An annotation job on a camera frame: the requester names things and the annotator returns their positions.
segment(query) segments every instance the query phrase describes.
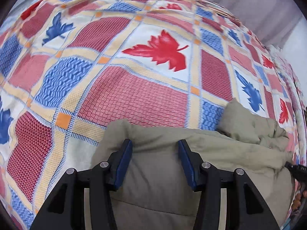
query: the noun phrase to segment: plaid bedsheet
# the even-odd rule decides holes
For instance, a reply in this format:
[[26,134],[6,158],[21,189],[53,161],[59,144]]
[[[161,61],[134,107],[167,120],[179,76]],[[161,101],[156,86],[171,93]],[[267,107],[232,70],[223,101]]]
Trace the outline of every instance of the plaid bedsheet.
[[215,130],[235,97],[306,162],[270,54],[205,0],[42,0],[0,36],[0,84],[0,199],[20,229],[67,168],[94,165],[117,119]]

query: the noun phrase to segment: silver screw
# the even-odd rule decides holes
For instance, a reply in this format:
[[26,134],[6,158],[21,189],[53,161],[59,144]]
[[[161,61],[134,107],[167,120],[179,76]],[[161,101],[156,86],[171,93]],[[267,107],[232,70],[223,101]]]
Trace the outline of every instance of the silver screw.
[[73,168],[69,168],[68,170],[66,170],[66,173],[69,174],[69,175],[71,175],[74,172],[75,172],[75,169],[73,169]]
[[203,162],[202,164],[202,167],[205,168],[205,169],[208,169],[210,168],[211,164],[210,163],[207,163],[207,162]]
[[100,167],[102,167],[102,168],[106,168],[106,167],[108,167],[108,165],[109,165],[108,162],[102,162],[102,163],[100,163]]
[[244,175],[244,170],[243,169],[237,169],[237,174],[238,175]]

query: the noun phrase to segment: black tool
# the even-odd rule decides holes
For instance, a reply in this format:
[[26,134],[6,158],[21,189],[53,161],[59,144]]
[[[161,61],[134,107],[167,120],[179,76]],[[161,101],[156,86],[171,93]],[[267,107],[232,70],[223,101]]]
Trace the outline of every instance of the black tool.
[[290,214],[291,230],[306,230],[307,228],[307,198],[303,197],[307,184],[307,167],[303,165],[293,165],[286,162],[285,167],[290,171],[292,176],[300,183],[300,207]]
[[[201,191],[193,230],[218,230],[221,188],[227,188],[226,230],[279,230],[244,170],[219,170],[203,162],[185,140],[178,142],[178,152],[188,184],[193,191]],[[30,230],[85,230],[84,188],[90,189],[92,230],[117,230],[109,191],[122,185],[131,155],[132,143],[126,139],[107,162],[91,170],[68,169],[42,205]]]
[[279,230],[260,192],[243,169],[219,170],[192,152],[187,141],[178,142],[179,158],[194,192],[201,199],[193,230],[218,230],[221,188],[227,189],[226,230]]

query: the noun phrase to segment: curtain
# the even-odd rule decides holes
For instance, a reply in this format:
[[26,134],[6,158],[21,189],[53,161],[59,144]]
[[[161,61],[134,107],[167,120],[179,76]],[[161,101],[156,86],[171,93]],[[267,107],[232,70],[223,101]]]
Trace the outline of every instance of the curtain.
[[209,0],[227,8],[264,45],[283,47],[302,13],[293,0]]

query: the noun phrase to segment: leaf stem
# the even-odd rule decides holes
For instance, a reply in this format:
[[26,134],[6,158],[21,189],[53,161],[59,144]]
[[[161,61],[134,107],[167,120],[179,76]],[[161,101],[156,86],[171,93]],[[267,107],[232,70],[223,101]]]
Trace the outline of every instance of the leaf stem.
[[181,50],[184,50],[184,49],[186,49],[188,46],[189,46],[189,45],[186,45],[185,47],[180,48],[180,49],[177,49],[176,51],[179,52],[179,51],[181,51]]

